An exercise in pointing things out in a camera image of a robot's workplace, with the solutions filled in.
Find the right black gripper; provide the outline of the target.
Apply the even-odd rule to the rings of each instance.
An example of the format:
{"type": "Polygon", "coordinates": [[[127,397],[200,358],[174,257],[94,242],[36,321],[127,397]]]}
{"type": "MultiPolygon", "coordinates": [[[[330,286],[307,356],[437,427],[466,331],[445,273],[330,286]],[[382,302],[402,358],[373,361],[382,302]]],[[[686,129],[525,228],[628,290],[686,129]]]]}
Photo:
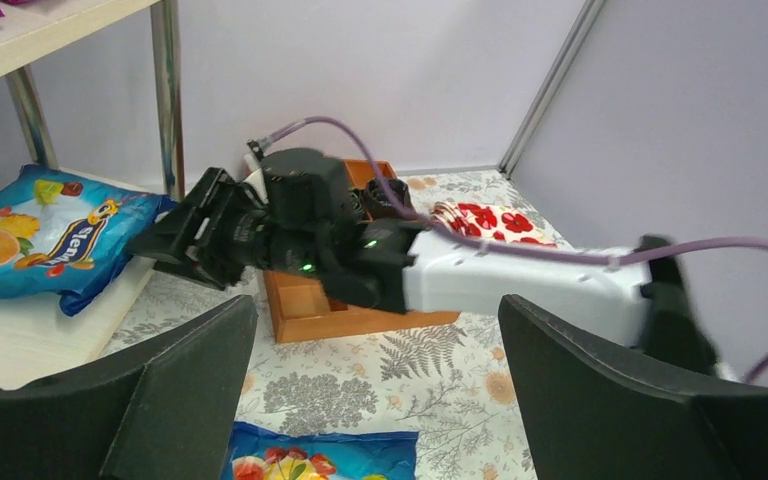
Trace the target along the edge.
{"type": "Polygon", "coordinates": [[[338,269],[334,250],[356,223],[342,160],[311,148],[267,155],[265,194],[211,167],[171,210],[125,246],[154,268],[213,289],[237,284],[247,267],[314,278],[338,269]],[[198,237],[211,219],[210,236],[198,237]]]}

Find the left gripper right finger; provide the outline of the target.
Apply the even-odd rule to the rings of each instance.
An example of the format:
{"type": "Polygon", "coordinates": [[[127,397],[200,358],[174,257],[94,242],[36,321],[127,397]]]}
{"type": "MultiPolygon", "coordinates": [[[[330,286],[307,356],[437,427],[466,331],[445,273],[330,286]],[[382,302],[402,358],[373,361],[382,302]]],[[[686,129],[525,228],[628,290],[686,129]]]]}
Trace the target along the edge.
{"type": "Polygon", "coordinates": [[[541,479],[768,479],[768,387],[695,373],[517,295],[499,327],[541,479]]]}

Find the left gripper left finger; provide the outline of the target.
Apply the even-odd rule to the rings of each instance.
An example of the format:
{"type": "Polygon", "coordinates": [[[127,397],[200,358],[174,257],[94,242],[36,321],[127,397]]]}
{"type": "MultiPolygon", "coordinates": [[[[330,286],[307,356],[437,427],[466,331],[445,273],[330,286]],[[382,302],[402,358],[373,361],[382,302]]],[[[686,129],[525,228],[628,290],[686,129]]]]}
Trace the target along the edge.
{"type": "Polygon", "coordinates": [[[258,314],[234,297],[114,354],[0,389],[0,479],[217,479],[258,314]]]}

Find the blue candy bag underneath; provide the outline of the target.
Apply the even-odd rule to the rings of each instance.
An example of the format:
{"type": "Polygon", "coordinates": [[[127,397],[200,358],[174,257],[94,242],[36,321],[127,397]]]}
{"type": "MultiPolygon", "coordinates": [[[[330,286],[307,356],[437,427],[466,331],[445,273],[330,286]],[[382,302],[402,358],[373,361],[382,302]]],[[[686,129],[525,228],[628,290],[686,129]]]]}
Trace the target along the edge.
{"type": "Polygon", "coordinates": [[[415,477],[414,431],[290,436],[236,422],[220,477],[241,479],[389,479],[415,477]]]}

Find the blue fruit candy bag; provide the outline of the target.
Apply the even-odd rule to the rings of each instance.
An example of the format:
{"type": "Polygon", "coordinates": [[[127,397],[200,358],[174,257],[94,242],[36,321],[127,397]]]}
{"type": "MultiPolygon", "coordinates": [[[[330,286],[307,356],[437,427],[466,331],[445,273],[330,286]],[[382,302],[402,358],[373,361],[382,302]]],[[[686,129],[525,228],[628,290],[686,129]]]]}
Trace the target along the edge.
{"type": "Polygon", "coordinates": [[[175,204],[165,195],[23,166],[0,190],[0,299],[54,293],[63,314],[78,314],[131,261],[128,240],[175,204]]]}

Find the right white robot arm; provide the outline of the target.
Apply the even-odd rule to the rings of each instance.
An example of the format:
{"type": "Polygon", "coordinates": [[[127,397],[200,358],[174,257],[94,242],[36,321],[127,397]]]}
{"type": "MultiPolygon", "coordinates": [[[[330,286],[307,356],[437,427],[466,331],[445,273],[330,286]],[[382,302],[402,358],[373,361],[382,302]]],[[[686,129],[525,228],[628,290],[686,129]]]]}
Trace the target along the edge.
{"type": "Polygon", "coordinates": [[[305,277],[331,300],[392,314],[495,314],[519,295],[567,322],[662,362],[717,373],[672,257],[617,267],[614,253],[464,238],[418,219],[373,214],[345,163],[309,148],[267,155],[243,181],[208,169],[134,255],[222,290],[247,268],[305,277]]]}

